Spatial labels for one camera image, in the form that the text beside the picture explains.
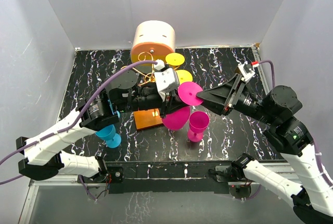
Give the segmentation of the orange wine glass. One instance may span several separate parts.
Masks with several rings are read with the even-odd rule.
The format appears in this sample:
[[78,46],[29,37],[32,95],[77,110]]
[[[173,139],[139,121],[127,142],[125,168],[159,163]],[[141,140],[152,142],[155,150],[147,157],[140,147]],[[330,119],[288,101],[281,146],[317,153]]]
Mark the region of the orange wine glass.
[[184,82],[192,82],[193,81],[192,74],[187,70],[176,70],[176,74],[178,76],[180,84],[182,84]]
[[185,62],[185,57],[179,53],[170,53],[166,55],[165,61],[167,64],[178,67]]

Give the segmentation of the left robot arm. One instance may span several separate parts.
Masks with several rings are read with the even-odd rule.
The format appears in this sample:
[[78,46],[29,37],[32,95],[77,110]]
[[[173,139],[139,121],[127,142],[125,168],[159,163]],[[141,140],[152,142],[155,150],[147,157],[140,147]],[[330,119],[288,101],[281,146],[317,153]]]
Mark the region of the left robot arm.
[[153,77],[154,82],[138,85],[137,74],[124,68],[54,126],[32,138],[19,137],[17,150],[24,155],[18,163],[19,174],[36,181],[57,174],[105,180],[108,170],[101,157],[79,156],[64,149],[90,135],[108,140],[111,126],[119,122],[122,112],[159,109],[165,116],[184,106],[177,94],[180,82],[173,69],[155,71]]

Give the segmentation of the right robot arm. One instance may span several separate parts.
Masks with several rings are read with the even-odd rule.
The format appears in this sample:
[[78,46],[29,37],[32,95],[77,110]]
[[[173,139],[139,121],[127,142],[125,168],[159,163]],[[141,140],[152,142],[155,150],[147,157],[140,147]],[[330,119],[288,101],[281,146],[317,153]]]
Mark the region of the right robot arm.
[[295,91],[274,87],[258,98],[240,75],[197,93],[203,106],[218,115],[235,110],[267,125],[268,142],[289,163],[299,178],[292,182],[243,153],[222,172],[243,181],[255,181],[287,202],[304,223],[332,223],[332,179],[324,168],[318,147],[295,114],[302,108]]

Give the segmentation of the orange wine glass front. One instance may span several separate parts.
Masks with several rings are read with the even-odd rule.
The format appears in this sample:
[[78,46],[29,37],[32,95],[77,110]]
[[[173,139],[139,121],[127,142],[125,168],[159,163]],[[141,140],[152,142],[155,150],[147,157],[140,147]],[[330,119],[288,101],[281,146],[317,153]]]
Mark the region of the orange wine glass front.
[[178,76],[180,84],[182,84],[184,82],[192,82],[193,81],[192,74],[187,70],[176,70],[176,74]]

